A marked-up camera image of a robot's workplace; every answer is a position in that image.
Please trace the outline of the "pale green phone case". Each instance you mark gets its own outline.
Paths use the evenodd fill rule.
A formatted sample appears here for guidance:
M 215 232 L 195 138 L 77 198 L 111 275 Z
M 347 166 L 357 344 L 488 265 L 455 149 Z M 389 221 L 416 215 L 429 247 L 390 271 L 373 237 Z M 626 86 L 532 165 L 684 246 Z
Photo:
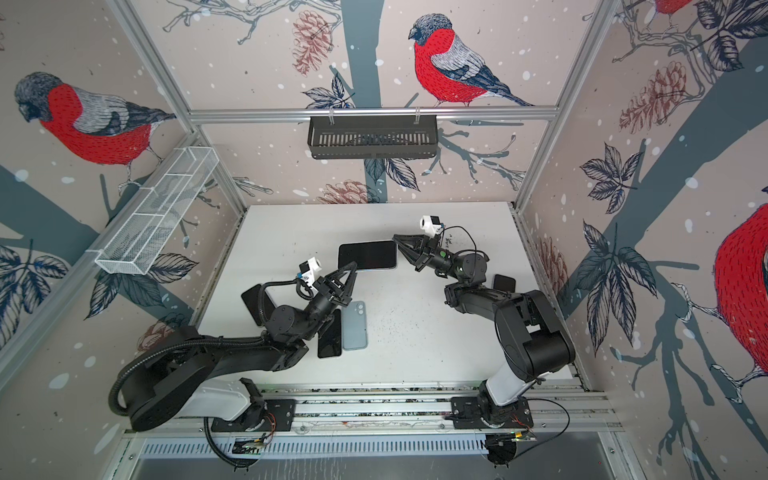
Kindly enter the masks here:
M 341 309 L 342 348 L 362 350 L 368 346 L 367 310 L 363 301 L 352 301 Z

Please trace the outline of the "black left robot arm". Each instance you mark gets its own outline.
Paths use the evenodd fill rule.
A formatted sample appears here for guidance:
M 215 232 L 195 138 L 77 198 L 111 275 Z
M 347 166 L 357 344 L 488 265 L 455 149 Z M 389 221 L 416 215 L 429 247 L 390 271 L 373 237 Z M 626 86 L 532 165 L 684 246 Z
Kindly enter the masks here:
M 108 406 L 135 431 L 154 429 L 182 412 L 207 380 L 247 371 L 279 372 L 309 351 L 334 312 L 352 300 L 357 263 L 316 278 L 302 275 L 246 290 L 241 299 L 262 328 L 256 337 L 213 337 L 183 327 L 128 363 L 108 393 Z

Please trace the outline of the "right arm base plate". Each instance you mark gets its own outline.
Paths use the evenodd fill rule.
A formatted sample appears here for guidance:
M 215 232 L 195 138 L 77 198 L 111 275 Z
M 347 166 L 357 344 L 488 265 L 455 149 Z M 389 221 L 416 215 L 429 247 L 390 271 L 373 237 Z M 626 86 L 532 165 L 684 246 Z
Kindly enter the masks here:
M 450 403 L 444 419 L 451 421 L 455 429 L 533 428 L 529 404 L 522 398 L 506 406 L 497 406 L 484 395 L 453 397 Z

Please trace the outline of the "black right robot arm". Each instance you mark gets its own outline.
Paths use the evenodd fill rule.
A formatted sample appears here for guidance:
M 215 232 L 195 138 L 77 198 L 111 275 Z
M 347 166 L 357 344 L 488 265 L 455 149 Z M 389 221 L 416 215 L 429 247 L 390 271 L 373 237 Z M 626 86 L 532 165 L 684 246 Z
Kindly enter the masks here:
M 567 328 L 543 292 L 515 293 L 485 285 L 486 253 L 474 248 L 451 252 L 442 247 L 441 234 L 396 234 L 393 241 L 416 271 L 429 267 L 436 276 L 455 280 L 444 288 L 449 307 L 493 323 L 506 364 L 479 389 L 480 417 L 486 423 L 510 420 L 527 390 L 575 361 Z

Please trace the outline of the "phone with black screen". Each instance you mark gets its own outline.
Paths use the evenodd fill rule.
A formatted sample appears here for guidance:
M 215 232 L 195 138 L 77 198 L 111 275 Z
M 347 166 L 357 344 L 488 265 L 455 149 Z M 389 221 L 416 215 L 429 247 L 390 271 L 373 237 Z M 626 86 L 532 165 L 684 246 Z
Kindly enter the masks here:
M 318 336 L 319 359 L 339 357 L 342 355 L 342 322 L 341 311 L 334 310 L 331 320 L 323 327 Z

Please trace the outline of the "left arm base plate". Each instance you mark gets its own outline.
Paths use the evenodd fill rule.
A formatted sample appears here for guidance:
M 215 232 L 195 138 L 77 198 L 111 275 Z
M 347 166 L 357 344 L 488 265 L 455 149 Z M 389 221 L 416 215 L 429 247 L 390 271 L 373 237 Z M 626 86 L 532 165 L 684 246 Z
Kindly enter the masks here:
M 234 420 L 214 418 L 212 432 L 288 432 L 292 428 L 297 402 L 293 399 L 267 399 L 250 406 Z

